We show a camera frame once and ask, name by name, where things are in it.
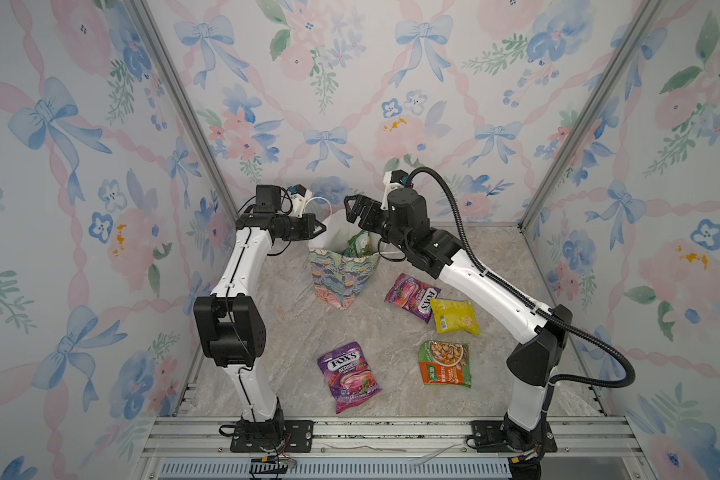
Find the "floral paper gift bag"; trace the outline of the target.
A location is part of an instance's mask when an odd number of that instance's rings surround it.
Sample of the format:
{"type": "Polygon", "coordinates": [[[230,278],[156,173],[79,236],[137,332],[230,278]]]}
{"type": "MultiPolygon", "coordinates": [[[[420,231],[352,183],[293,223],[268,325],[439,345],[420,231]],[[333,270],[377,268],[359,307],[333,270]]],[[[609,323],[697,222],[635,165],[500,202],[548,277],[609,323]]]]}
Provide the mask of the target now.
{"type": "Polygon", "coordinates": [[[306,213],[314,213],[327,227],[325,240],[309,240],[308,259],[316,296],[341,310],[348,309],[364,290],[374,274],[380,255],[373,245],[376,236],[370,234],[372,253],[353,258],[344,255],[352,236],[361,230],[346,220],[343,209],[336,210],[324,197],[313,197],[306,204],[306,213]]]}

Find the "purple Fox's berries bag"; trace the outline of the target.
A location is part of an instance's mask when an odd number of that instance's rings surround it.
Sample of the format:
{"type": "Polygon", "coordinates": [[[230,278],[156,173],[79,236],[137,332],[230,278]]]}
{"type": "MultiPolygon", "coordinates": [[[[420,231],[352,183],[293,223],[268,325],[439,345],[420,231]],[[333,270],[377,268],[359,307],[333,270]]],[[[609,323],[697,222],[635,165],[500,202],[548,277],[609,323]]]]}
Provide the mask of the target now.
{"type": "Polygon", "coordinates": [[[318,366],[328,384],[340,414],[350,408],[362,405],[382,391],[368,363],[363,358],[330,368],[329,362],[319,362],[318,366]]]}
{"type": "Polygon", "coordinates": [[[440,288],[402,273],[388,291],[385,301],[429,323],[432,318],[430,303],[439,297],[440,292],[440,288]]]}

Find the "yellow snack packet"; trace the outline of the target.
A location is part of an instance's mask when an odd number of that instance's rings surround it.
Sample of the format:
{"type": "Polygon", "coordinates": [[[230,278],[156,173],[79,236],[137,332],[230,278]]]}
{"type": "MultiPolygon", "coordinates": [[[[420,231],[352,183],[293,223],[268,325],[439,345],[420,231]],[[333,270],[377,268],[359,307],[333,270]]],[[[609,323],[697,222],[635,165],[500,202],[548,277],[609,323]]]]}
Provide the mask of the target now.
{"type": "Polygon", "coordinates": [[[464,331],[475,336],[480,335],[474,308],[470,302],[433,299],[430,305],[438,333],[464,331]]]}

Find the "orange green cereal packet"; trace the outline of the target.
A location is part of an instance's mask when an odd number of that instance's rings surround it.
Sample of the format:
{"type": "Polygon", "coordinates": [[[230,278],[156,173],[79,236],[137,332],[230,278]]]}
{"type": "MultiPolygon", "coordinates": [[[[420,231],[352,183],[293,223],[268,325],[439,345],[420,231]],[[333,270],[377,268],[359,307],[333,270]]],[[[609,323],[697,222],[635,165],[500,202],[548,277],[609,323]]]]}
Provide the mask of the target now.
{"type": "Polygon", "coordinates": [[[418,365],[424,384],[472,387],[467,344],[426,341],[419,347],[418,365]]]}

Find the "green snack packet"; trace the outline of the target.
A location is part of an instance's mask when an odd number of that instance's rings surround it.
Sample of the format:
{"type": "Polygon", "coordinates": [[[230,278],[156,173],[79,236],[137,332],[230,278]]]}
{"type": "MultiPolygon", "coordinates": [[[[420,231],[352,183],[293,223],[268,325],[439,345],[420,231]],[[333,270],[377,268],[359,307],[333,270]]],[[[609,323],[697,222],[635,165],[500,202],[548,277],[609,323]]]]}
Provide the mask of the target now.
{"type": "Polygon", "coordinates": [[[344,255],[353,258],[369,256],[372,253],[370,243],[370,234],[367,231],[360,231],[350,238],[344,255]]]}

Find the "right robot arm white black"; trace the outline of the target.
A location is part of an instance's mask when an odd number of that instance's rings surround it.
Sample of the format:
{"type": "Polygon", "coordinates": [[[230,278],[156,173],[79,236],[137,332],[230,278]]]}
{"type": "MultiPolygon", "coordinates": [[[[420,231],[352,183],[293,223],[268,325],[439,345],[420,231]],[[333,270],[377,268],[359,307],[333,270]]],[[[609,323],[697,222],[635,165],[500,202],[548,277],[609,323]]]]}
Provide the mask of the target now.
{"type": "Polygon", "coordinates": [[[558,383],[611,389],[634,383],[636,372],[629,360],[605,341],[573,326],[566,307],[539,302],[483,266],[469,247],[462,226],[456,233],[431,226],[426,201],[413,188],[394,189],[383,201],[347,196],[344,206],[348,222],[379,235],[397,247],[412,266],[459,290],[515,338],[517,345],[507,359],[514,378],[508,411],[500,426],[485,433],[473,432],[473,449],[513,452],[521,461],[539,459],[546,451],[547,414],[558,383]],[[610,356],[622,367],[622,376],[600,380],[558,372],[570,336],[610,356]]]}

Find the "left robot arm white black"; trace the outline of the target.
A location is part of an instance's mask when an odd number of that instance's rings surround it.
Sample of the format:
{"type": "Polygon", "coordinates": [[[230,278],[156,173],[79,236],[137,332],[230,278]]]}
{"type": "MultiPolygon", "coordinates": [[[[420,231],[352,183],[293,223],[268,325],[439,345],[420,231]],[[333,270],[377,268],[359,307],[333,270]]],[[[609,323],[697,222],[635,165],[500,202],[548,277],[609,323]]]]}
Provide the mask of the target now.
{"type": "Polygon", "coordinates": [[[194,302],[203,355],[230,377],[242,402],[240,419],[229,434],[234,452],[279,453],[286,445],[287,427],[280,401],[264,369],[257,365],[267,333],[255,303],[256,286],[275,241],[308,241],[325,230],[326,226],[310,213],[243,215],[218,284],[209,295],[194,302]]]}

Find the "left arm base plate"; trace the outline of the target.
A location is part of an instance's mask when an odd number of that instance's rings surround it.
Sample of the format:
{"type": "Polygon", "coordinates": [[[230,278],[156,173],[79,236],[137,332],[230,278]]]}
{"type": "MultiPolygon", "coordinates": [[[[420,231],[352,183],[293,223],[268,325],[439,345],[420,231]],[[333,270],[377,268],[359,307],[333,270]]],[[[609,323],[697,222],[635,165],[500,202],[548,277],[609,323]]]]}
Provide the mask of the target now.
{"type": "Polygon", "coordinates": [[[309,453],[312,449],[314,422],[277,420],[251,422],[239,420],[231,434],[233,453],[309,453]]]}

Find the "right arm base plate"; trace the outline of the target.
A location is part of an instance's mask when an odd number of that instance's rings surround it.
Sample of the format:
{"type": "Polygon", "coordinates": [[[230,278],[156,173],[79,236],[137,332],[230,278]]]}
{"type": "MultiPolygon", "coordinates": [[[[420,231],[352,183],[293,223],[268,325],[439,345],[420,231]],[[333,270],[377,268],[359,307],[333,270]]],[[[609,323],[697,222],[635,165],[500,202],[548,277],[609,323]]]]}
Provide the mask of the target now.
{"type": "Polygon", "coordinates": [[[470,428],[466,444],[479,453],[530,455],[540,448],[545,453],[558,451],[555,436],[546,420],[541,420],[532,431],[524,430],[509,419],[474,420],[470,428]]]}

